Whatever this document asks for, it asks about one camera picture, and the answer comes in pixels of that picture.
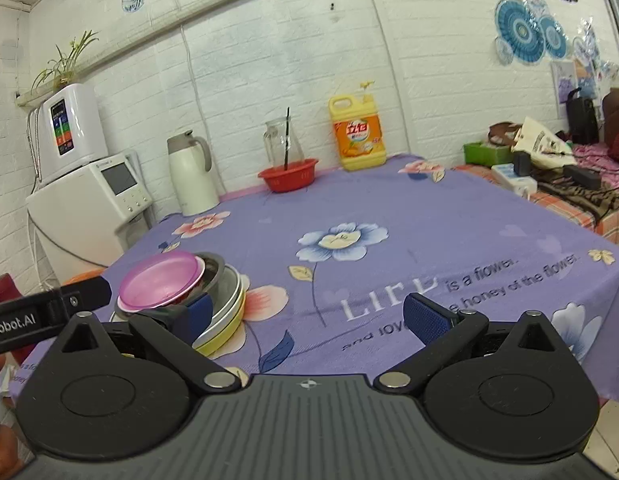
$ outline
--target pink flower print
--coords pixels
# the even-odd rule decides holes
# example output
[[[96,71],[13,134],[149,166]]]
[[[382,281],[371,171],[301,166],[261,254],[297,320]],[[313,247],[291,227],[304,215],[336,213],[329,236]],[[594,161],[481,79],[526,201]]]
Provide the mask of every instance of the pink flower print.
[[[263,321],[276,316],[289,301],[281,286],[265,285],[248,290],[244,298],[245,321]]]
[[[433,162],[414,160],[406,164],[401,170],[398,170],[398,173],[433,173],[433,171],[440,171],[443,169],[441,165],[434,164]]]
[[[205,216],[195,218],[191,223],[184,223],[172,234],[181,235],[182,238],[192,238],[197,234],[202,233],[205,229],[214,229],[222,224],[223,219],[229,216],[229,211],[221,213],[212,213]]]
[[[248,288],[250,285],[249,276],[246,274],[240,275],[243,286]],[[287,290],[281,286],[264,285],[248,290],[244,298],[244,313],[243,320],[236,332],[227,340],[227,342],[209,355],[209,359],[218,359],[223,355],[233,354],[243,348],[246,333],[245,321],[263,321],[270,317],[276,316],[289,301]]]

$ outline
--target metal screw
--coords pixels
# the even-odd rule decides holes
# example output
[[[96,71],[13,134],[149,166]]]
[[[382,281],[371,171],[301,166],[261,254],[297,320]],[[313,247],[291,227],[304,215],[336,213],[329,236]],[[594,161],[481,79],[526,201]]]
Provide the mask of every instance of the metal screw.
[[[229,372],[212,372],[205,376],[205,384],[212,388],[227,388],[234,384],[236,376]]]
[[[379,381],[387,388],[403,388],[412,381],[412,378],[403,372],[385,372],[379,377]]]

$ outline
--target black circular pad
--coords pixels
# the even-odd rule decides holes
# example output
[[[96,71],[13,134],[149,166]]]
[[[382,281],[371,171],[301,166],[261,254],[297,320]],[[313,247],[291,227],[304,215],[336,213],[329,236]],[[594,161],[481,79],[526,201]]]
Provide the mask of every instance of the black circular pad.
[[[135,397],[134,385],[113,375],[81,377],[69,383],[60,396],[70,412],[82,416],[113,415],[127,408]]]
[[[40,366],[25,387],[35,395],[21,396],[17,416],[33,448],[72,460],[116,460],[150,449],[180,427],[190,405],[175,372],[119,354]]]
[[[503,415],[528,416],[542,412],[554,400],[554,391],[536,377],[505,374],[478,386],[484,405]]]
[[[439,371],[425,388],[433,427],[452,442],[508,461],[559,458],[582,449],[598,418],[598,399],[571,356],[496,352]]]

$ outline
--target purple tablecloth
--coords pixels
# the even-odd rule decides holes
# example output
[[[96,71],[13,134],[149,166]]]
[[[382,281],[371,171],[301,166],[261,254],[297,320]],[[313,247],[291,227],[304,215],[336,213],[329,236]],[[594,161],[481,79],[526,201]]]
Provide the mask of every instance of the purple tablecloth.
[[[243,324],[214,358],[248,374],[373,378],[422,347],[402,321],[412,291],[492,320],[533,308],[599,394],[619,400],[619,248],[480,178],[416,160],[229,200],[197,222],[172,216],[103,275],[115,299],[125,273],[165,247],[221,254],[250,292]],[[27,360],[15,396],[48,346]]]

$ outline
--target orange label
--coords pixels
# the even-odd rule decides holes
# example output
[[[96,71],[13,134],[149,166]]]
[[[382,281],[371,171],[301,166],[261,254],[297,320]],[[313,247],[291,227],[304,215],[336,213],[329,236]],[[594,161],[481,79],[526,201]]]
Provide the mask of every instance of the orange label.
[[[334,123],[341,157],[368,155],[385,149],[378,115]]]

